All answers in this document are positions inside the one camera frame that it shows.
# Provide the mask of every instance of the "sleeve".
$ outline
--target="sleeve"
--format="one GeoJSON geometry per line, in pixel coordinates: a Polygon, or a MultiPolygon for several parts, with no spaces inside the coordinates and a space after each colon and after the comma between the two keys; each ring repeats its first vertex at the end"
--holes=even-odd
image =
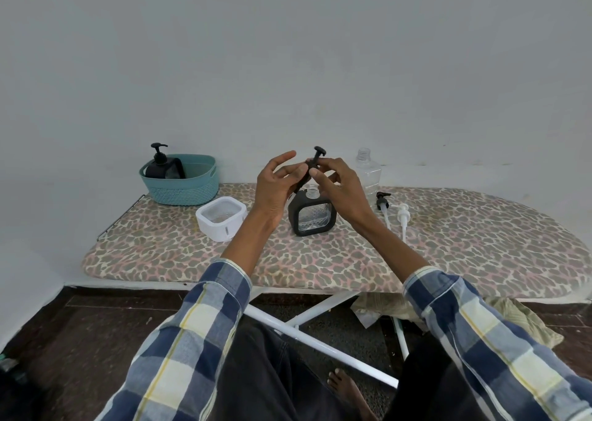
{"type": "Polygon", "coordinates": [[[238,265],[214,261],[179,312],[148,335],[97,421],[206,419],[250,291],[238,265]]]}
{"type": "Polygon", "coordinates": [[[404,294],[490,419],[592,419],[592,383],[504,320],[460,276],[425,267],[404,294]]]}

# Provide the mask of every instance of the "ironing board cover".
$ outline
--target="ironing board cover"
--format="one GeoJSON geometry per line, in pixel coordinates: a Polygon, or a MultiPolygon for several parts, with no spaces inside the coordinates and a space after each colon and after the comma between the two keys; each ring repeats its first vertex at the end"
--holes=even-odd
{"type": "MultiPolygon", "coordinates": [[[[592,275],[590,252],[555,220],[522,204],[460,189],[384,188],[410,206],[407,242],[430,263],[462,275],[483,296],[552,298],[592,275]]],[[[255,184],[223,184],[218,196],[248,208],[255,184]]],[[[86,274],[124,281],[196,281],[227,243],[198,228],[195,207],[143,196],[86,254],[86,274]]],[[[391,228],[398,234],[396,213],[391,228]]],[[[400,292],[401,282],[374,248],[337,217],[322,234],[297,237],[287,214],[251,277],[263,287],[400,292]]]]}

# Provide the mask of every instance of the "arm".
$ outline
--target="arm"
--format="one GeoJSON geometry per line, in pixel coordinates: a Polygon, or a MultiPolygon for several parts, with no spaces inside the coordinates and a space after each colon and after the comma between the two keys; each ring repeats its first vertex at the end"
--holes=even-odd
{"type": "Polygon", "coordinates": [[[310,175],[404,283],[406,298],[463,373],[489,418],[592,417],[592,383],[576,376],[522,328],[502,319],[470,283],[429,266],[387,230],[343,160],[320,159],[319,164],[321,171],[310,170],[310,175]],[[322,173],[329,170],[335,173],[322,173]]]}
{"type": "Polygon", "coordinates": [[[216,382],[234,331],[249,303],[249,276],[285,202],[307,166],[275,168],[290,151],[270,161],[257,178],[255,203],[220,259],[187,294],[179,312],[142,343],[123,386],[97,421],[202,420],[216,399],[216,382]]]}

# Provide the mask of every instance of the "bare foot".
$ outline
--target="bare foot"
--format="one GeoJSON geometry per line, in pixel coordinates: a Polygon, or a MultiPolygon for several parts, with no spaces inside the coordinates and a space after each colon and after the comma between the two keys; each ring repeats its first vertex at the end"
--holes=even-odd
{"type": "Polygon", "coordinates": [[[338,395],[340,395],[345,401],[357,407],[360,410],[363,421],[378,421],[378,418],[368,404],[366,399],[360,393],[356,382],[352,380],[350,376],[345,374],[342,369],[337,368],[335,373],[329,373],[329,379],[327,380],[329,387],[333,388],[338,395]]]}

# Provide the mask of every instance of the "hand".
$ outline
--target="hand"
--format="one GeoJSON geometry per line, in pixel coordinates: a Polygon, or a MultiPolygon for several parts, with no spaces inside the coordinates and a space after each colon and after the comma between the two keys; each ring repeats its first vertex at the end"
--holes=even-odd
{"type": "Polygon", "coordinates": [[[310,176],[317,182],[319,189],[329,197],[335,209],[351,223],[354,229],[368,221],[374,221],[376,215],[368,204],[364,189],[355,171],[351,170],[340,157],[319,159],[319,169],[310,169],[310,176]],[[326,176],[325,172],[335,172],[326,176]]]}
{"type": "Polygon", "coordinates": [[[292,150],[274,157],[257,177],[255,203],[251,212],[263,215],[263,218],[270,223],[272,230],[278,227],[284,216],[288,197],[308,170],[307,164],[301,162],[285,165],[274,172],[278,166],[294,156],[296,151],[292,150]]]}

